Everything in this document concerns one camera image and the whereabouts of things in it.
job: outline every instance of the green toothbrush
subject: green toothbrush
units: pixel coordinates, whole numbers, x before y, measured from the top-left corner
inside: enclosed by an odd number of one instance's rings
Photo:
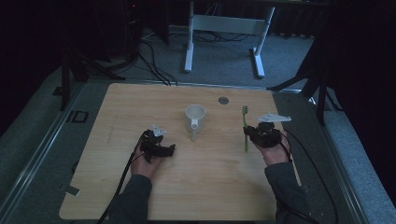
[[[244,127],[247,128],[247,121],[245,119],[245,115],[248,113],[248,106],[244,105],[242,106],[242,115],[244,116]],[[245,135],[245,152],[248,152],[248,136]]]

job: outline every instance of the white cup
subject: white cup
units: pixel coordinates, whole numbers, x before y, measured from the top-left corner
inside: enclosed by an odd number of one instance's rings
[[[205,109],[201,105],[189,105],[186,108],[186,129],[191,133],[191,140],[195,142],[197,133],[204,127]]]

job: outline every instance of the black hand-mounted device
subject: black hand-mounted device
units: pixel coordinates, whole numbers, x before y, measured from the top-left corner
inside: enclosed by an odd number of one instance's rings
[[[273,122],[260,122],[256,128],[248,125],[244,127],[244,133],[260,147],[274,147],[282,140],[280,130],[275,129]]]
[[[144,131],[140,140],[141,141],[137,143],[137,146],[140,144],[140,150],[145,153],[145,159],[147,162],[150,162],[153,156],[171,157],[174,154],[176,145],[173,144],[170,147],[162,147],[160,143],[163,140],[163,136],[155,136],[154,131],[152,130]]]

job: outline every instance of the wooden table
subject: wooden table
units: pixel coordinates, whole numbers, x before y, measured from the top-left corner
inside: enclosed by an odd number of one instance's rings
[[[220,104],[220,97],[229,103]],[[184,110],[192,104],[206,109],[205,127],[195,142],[185,128]],[[251,142],[244,151],[242,105],[249,108],[247,123],[252,126],[257,117],[276,113],[269,91],[110,85],[70,184],[80,193],[65,195],[61,218],[98,219],[140,134],[156,124],[167,131],[162,145],[177,148],[153,179],[148,219],[275,219],[276,200],[262,155]]]

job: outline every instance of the person's left hand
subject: person's left hand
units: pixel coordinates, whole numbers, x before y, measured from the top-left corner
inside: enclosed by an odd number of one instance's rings
[[[131,164],[132,175],[143,175],[151,180],[164,158],[153,158],[151,163],[148,163],[145,159],[145,155],[143,155],[143,152],[138,148],[134,154],[133,160],[135,161]]]

